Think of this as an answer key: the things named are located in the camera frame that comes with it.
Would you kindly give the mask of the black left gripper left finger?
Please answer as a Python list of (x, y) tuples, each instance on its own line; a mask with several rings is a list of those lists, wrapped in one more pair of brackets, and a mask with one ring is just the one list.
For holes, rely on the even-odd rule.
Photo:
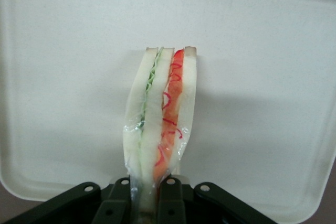
[(130, 223), (130, 180), (102, 189), (85, 182), (6, 221), (6, 223)]

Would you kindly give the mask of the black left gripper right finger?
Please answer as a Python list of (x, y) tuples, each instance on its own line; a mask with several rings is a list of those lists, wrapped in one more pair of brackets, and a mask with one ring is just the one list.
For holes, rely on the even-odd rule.
[(260, 211), (204, 182), (194, 188), (176, 177), (160, 183), (157, 223), (275, 223)]

